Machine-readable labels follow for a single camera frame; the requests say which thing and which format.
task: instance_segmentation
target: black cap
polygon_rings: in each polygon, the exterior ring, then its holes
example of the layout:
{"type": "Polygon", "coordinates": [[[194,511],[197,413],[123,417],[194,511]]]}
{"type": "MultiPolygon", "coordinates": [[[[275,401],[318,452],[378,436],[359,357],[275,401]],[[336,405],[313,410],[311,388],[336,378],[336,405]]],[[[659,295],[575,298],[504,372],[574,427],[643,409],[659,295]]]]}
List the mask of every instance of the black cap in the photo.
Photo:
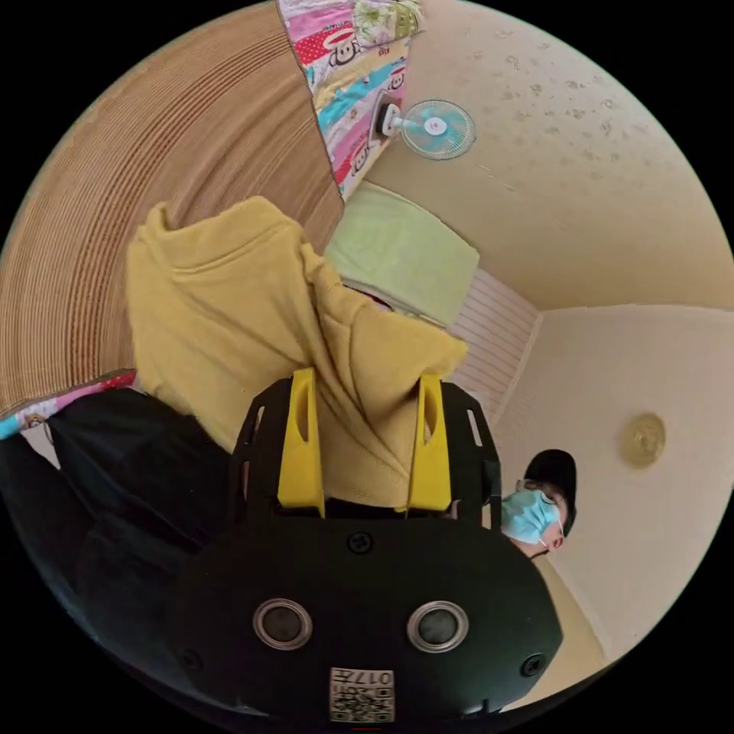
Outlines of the black cap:
{"type": "Polygon", "coordinates": [[[576,520],[576,462],[573,457],[561,449],[541,451],[530,462],[525,471],[525,478],[555,485],[563,493],[568,505],[568,517],[563,526],[563,533],[568,535],[576,520]]]}

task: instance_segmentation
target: black pants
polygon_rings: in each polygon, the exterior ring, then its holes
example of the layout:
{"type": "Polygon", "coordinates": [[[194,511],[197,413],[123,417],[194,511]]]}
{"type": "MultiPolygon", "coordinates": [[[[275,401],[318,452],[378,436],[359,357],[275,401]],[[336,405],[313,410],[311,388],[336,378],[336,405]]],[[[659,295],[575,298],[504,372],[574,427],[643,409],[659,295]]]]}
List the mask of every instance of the black pants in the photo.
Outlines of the black pants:
{"type": "Polygon", "coordinates": [[[165,616],[184,564],[223,529],[229,455],[132,390],[81,398],[49,426],[61,471],[22,436],[0,441],[0,492],[31,560],[106,651],[202,700],[164,643],[165,616]]]}

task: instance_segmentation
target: colorful blanket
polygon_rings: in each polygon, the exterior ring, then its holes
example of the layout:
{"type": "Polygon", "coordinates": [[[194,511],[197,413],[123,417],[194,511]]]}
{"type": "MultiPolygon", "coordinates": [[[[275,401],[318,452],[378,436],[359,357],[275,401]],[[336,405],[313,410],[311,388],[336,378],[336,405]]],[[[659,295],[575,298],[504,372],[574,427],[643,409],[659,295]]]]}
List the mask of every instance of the colorful blanket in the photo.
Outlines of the colorful blanket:
{"type": "Polygon", "coordinates": [[[104,392],[105,390],[115,390],[117,388],[129,388],[135,382],[136,372],[126,372],[117,377],[111,377],[106,380],[87,385],[83,388],[77,388],[70,392],[64,393],[57,398],[49,398],[39,403],[29,405],[22,411],[8,416],[0,421],[0,439],[9,438],[19,431],[27,428],[34,428],[45,423],[52,415],[58,413],[69,403],[73,403],[85,395],[93,395],[96,392],[104,392]]]}
{"type": "Polygon", "coordinates": [[[383,102],[402,102],[411,35],[423,29],[423,15],[417,0],[278,6],[346,200],[389,143],[375,134],[376,116],[383,102]]]}

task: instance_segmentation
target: fan grille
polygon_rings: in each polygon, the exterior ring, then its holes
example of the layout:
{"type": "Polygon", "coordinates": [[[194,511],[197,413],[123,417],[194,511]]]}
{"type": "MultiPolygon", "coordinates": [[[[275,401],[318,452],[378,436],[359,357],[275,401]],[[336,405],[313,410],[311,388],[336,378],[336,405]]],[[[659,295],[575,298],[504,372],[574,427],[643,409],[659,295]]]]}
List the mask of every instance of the fan grille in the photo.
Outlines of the fan grille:
{"type": "Polygon", "coordinates": [[[476,140],[476,127],[471,115],[445,99],[427,99],[413,105],[404,117],[402,135],[405,144],[426,158],[447,161],[471,148],[476,140]],[[446,123],[444,132],[432,135],[425,123],[438,118],[446,123]]]}

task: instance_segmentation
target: green towel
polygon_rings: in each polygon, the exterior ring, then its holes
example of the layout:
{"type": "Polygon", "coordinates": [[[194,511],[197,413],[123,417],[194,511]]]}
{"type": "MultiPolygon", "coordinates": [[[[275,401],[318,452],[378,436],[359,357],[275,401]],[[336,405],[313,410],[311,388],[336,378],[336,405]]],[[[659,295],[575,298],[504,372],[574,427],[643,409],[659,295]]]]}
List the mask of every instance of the green towel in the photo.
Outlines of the green towel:
{"type": "Polygon", "coordinates": [[[324,256],[345,285],[443,326],[459,315],[479,263],[479,253],[440,219],[366,181],[324,256]]]}

